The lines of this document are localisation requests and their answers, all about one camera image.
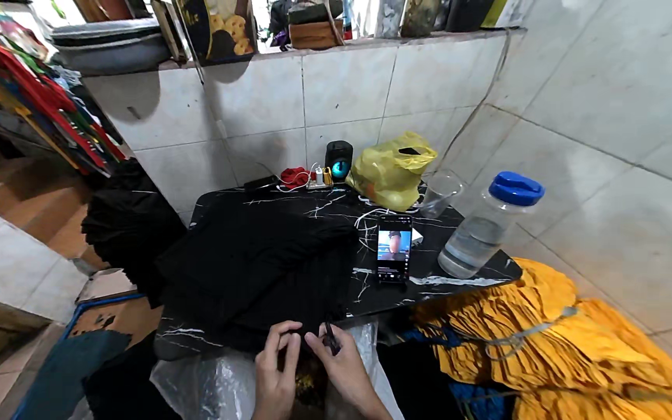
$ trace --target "glass cup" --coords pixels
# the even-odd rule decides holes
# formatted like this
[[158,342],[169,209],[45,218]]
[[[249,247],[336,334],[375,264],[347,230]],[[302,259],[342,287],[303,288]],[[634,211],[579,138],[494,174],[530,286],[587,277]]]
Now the glass cup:
[[436,219],[462,192],[461,179],[453,171],[439,170],[427,181],[427,191],[419,212],[428,219]]

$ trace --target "hand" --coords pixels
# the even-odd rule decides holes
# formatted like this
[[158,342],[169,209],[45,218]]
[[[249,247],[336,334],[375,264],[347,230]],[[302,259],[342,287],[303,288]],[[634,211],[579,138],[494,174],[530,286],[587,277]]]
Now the hand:
[[365,418],[369,420],[392,419],[375,392],[367,371],[364,370],[362,358],[359,356],[357,344],[352,335],[334,325],[331,325],[331,329],[341,346],[341,351],[336,356],[331,353],[330,348],[323,345],[323,337],[326,335],[325,325],[320,326],[320,337],[315,337],[312,332],[304,335],[308,346],[323,362],[331,383],[341,396],[355,406]]
[[[269,329],[264,350],[255,357],[255,410],[251,420],[287,420],[292,414],[300,337],[288,331],[302,326],[301,322],[285,320]],[[279,371],[278,352],[285,347],[285,370]]]

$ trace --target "black marble table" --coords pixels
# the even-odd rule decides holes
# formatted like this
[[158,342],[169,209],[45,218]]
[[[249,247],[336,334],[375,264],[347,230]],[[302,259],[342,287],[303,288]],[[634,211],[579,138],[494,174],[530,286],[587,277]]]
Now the black marble table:
[[[420,186],[420,193],[423,192],[424,186]],[[231,188],[202,195],[196,202],[190,229],[201,220],[206,209],[226,203],[258,205],[279,212],[292,212],[315,218],[333,217],[351,222],[356,222],[361,215],[376,208],[360,201],[359,195],[345,184],[328,190],[307,191],[301,188],[287,193],[278,190],[259,191],[254,195],[246,193],[243,188]],[[379,216],[377,213],[367,215],[359,225],[362,229],[360,236],[366,238],[367,244],[373,249],[377,247],[376,226]],[[437,257],[463,217],[453,208],[448,208],[438,219],[427,219],[420,213],[415,213],[413,219],[414,229],[423,235],[423,241],[411,247],[411,281],[406,281],[405,285],[379,283],[373,274],[376,270],[376,253],[361,246],[351,278],[344,279],[349,282],[347,317],[375,315],[401,306],[489,285],[501,285],[520,278],[520,267],[507,254],[499,251],[474,277],[464,280],[466,284],[437,284],[461,282],[452,279],[440,268]],[[154,350],[159,359],[177,360],[203,354],[216,347],[219,344],[210,333],[204,331],[204,325],[184,317],[182,308],[164,307],[154,339]]]

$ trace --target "scissors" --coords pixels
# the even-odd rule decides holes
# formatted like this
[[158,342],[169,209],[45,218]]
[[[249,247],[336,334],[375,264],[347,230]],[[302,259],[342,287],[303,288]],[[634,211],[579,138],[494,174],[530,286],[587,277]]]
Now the scissors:
[[331,348],[331,354],[336,356],[341,350],[341,346],[336,341],[336,336],[334,336],[334,330],[331,329],[331,323],[325,322],[325,338],[323,339],[323,344]]

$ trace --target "water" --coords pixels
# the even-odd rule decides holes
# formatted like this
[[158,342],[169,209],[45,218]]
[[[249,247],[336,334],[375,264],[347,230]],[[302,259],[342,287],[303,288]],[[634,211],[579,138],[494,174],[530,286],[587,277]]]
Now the water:
[[445,243],[437,262],[449,274],[467,279],[499,250],[505,231],[505,227],[489,219],[469,217]]

